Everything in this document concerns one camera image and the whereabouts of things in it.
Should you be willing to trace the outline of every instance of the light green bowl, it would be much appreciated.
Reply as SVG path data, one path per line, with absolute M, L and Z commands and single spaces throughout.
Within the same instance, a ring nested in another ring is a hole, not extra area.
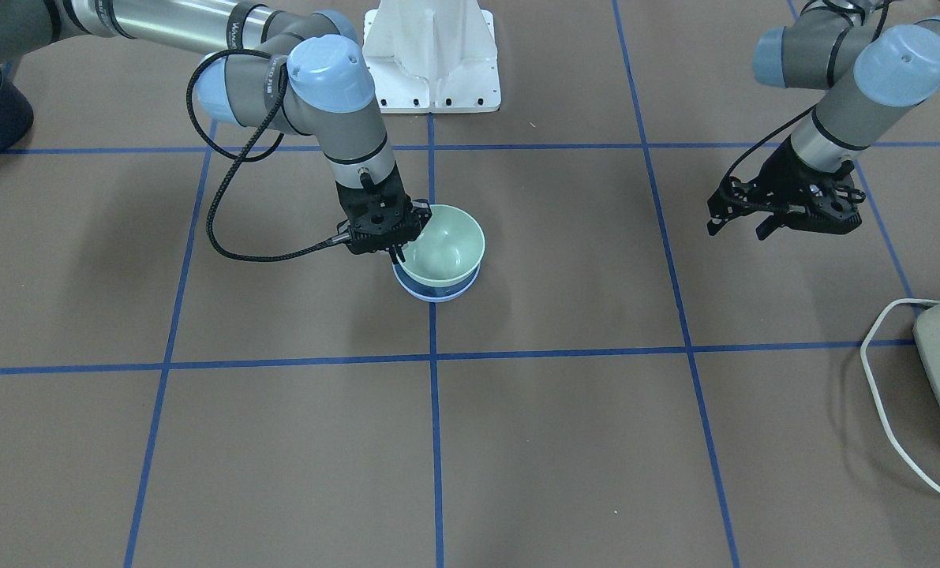
M 403 248 L 403 272 L 425 286 L 444 288 L 466 280 L 484 259 L 484 230 L 463 209 L 431 205 L 420 237 Z

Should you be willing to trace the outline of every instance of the white cord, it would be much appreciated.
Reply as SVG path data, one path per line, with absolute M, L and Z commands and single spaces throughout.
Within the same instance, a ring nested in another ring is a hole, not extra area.
M 924 301 L 923 299 L 917 298 L 904 298 L 899 301 L 893 301 L 889 303 L 887 307 L 884 308 L 884 312 L 880 312 L 880 316 L 877 317 L 876 323 L 873 324 L 873 328 L 870 329 L 869 334 L 866 334 L 866 338 L 863 339 L 863 345 L 859 348 L 859 356 L 863 359 L 863 370 L 866 371 L 866 378 L 870 381 L 870 391 L 873 392 L 873 403 L 877 406 L 877 414 L 880 414 L 880 423 L 884 424 L 884 432 L 887 434 L 887 439 L 891 441 L 891 446 L 894 446 L 894 449 L 897 450 L 898 455 L 901 456 L 901 459 L 912 468 L 919 477 L 922 478 L 922 481 L 927 482 L 929 488 L 933 488 L 937 493 L 940 494 L 940 486 L 938 483 L 933 481 L 922 468 L 918 467 L 918 464 L 911 459 L 911 456 L 905 452 L 905 449 L 902 448 L 901 443 L 898 442 L 898 439 L 894 435 L 894 432 L 891 431 L 891 424 L 887 421 L 887 413 L 884 411 L 884 402 L 880 399 L 880 391 L 877 391 L 877 381 L 873 378 L 873 371 L 870 370 L 870 361 L 866 357 L 866 348 L 870 346 L 870 342 L 873 341 L 874 335 L 877 334 L 877 330 L 880 328 L 880 324 L 884 323 L 884 319 L 887 317 L 887 314 L 891 312 L 892 309 L 899 305 L 923 305 L 923 306 L 935 306 L 940 303 L 939 301 Z

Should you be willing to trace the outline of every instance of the robotic arm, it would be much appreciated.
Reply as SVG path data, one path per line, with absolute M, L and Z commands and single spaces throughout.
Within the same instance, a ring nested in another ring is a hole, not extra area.
M 708 200 L 709 234 L 758 211 L 770 213 L 759 240 L 783 226 L 846 234 L 862 224 L 865 196 L 849 175 L 853 159 L 940 88 L 940 16 L 881 35 L 863 28 L 875 10 L 869 0 L 814 0 L 795 25 L 762 37 L 754 60 L 759 82 L 830 90 L 754 180 L 743 183 L 732 172 L 764 140 L 737 159 Z
M 299 16 L 231 0 L 0 0 L 0 64 L 80 35 L 146 39 L 209 54 L 189 82 L 191 115 L 195 86 L 214 119 L 314 134 L 346 220 L 336 236 L 301 254 L 347 244 L 354 254 L 388 251 L 396 262 L 402 259 L 400 245 L 415 240 L 430 220 L 427 202 L 404 191 L 357 32 L 342 14 Z M 246 158 L 247 148 L 242 155 L 214 148 L 236 158 L 222 194 L 238 165 L 257 158 Z M 211 206 L 208 233 L 221 254 L 256 262 L 301 255 L 223 251 L 212 237 L 217 204 L 219 198 Z

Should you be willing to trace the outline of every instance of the white cable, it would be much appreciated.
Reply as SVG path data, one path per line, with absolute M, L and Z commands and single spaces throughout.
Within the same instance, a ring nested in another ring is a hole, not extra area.
M 923 306 L 935 306 L 940 303 L 939 301 L 924 301 L 923 299 L 917 298 L 904 298 L 899 301 L 893 301 L 889 303 L 887 307 L 884 308 L 884 312 L 880 312 L 880 316 L 877 317 L 876 323 L 873 324 L 873 328 L 870 329 L 869 334 L 866 334 L 866 338 L 863 339 L 863 345 L 859 348 L 859 356 L 863 359 L 863 370 L 866 371 L 866 378 L 870 381 L 870 391 L 873 392 L 873 403 L 877 406 L 877 414 L 880 414 L 880 423 L 884 424 L 884 432 L 887 434 L 887 439 L 891 441 L 891 446 L 894 446 L 894 449 L 897 450 L 898 455 L 901 456 L 901 459 L 912 468 L 919 477 L 922 478 L 922 481 L 927 482 L 929 488 L 933 488 L 937 493 L 940 494 L 940 486 L 938 483 L 933 481 L 922 468 L 918 467 L 918 464 L 911 459 L 911 456 L 905 452 L 905 449 L 902 448 L 901 443 L 898 442 L 898 439 L 894 435 L 894 432 L 891 431 L 891 424 L 887 421 L 887 413 L 884 411 L 884 402 L 880 399 L 880 391 L 877 391 L 877 381 L 873 378 L 873 371 L 870 370 L 870 361 L 866 357 L 866 348 L 870 346 L 870 342 L 873 341 L 874 335 L 877 334 L 877 330 L 880 328 L 880 324 L 884 323 L 884 319 L 887 317 L 887 314 L 891 312 L 892 309 L 899 305 L 923 305 Z

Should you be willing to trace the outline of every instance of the white plastic stand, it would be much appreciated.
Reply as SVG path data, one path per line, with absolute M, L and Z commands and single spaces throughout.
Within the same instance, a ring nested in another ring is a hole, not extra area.
M 477 0 L 382 0 L 365 15 L 364 53 L 382 112 L 501 107 L 494 15 Z

